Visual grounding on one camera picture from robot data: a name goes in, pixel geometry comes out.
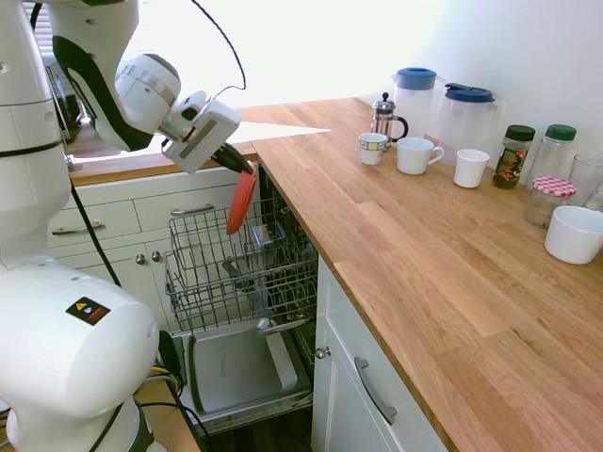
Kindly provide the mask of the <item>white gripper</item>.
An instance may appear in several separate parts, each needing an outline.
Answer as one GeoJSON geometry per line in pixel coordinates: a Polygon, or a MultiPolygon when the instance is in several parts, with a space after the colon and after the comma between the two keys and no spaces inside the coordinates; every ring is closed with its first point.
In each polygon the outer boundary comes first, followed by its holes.
{"type": "Polygon", "coordinates": [[[180,170],[194,173],[212,160],[231,171],[248,174],[248,160],[226,140],[239,126],[239,114],[203,90],[178,101],[160,124],[160,133],[170,140],[162,153],[180,170]]]}

